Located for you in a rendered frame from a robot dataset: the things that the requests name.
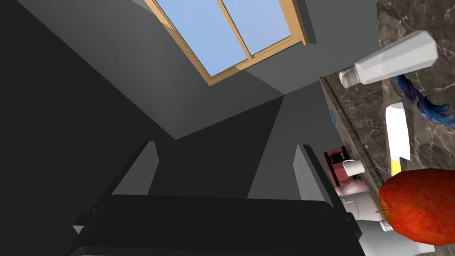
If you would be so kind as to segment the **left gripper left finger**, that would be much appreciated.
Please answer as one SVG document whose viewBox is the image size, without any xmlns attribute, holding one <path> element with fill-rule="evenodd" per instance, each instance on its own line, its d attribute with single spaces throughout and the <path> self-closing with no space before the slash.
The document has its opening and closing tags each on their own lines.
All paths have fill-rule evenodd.
<svg viewBox="0 0 455 256">
<path fill-rule="evenodd" d="M 139 145 L 102 195 L 147 195 L 159 164 L 155 142 Z"/>
</svg>

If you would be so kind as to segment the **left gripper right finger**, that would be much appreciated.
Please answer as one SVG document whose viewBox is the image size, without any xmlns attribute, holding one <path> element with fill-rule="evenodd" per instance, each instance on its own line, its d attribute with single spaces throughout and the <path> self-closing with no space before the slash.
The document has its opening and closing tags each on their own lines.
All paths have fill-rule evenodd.
<svg viewBox="0 0 455 256">
<path fill-rule="evenodd" d="M 302 200 L 325 201 L 336 206 L 334 186 L 310 146 L 297 145 L 293 168 Z"/>
</svg>

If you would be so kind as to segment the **white plastic bottle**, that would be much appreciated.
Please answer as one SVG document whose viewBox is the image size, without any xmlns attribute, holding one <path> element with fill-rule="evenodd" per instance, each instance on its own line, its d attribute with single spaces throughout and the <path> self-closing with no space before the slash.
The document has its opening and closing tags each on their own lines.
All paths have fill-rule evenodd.
<svg viewBox="0 0 455 256">
<path fill-rule="evenodd" d="M 427 31 L 414 31 L 400 40 L 357 61 L 353 68 L 339 73 L 344 88 L 376 83 L 434 65 L 437 43 Z"/>
</svg>

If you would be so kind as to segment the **red apple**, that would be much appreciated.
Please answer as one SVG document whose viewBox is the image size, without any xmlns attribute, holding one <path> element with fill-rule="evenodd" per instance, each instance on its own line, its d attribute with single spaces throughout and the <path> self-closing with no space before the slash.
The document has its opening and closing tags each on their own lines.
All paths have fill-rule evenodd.
<svg viewBox="0 0 455 256">
<path fill-rule="evenodd" d="M 419 243 L 455 244 L 455 170 L 400 172 L 385 181 L 379 200 L 395 232 Z"/>
</svg>

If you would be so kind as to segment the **wooden framed window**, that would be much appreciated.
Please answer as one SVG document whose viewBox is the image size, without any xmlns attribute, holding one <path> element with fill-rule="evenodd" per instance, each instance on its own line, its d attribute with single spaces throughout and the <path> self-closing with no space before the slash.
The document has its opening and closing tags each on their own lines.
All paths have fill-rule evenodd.
<svg viewBox="0 0 455 256">
<path fill-rule="evenodd" d="M 300 0 L 145 0 L 208 85 L 310 43 Z"/>
</svg>

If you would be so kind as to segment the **red box with white cylinder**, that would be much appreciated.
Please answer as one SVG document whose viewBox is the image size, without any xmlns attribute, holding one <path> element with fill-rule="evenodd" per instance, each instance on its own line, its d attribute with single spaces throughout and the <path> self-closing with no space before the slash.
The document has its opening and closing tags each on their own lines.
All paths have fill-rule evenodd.
<svg viewBox="0 0 455 256">
<path fill-rule="evenodd" d="M 322 154 L 328 175 L 339 196 L 369 192 L 370 187 L 360 177 L 366 171 L 360 160 L 350 158 L 345 146 Z"/>
</svg>

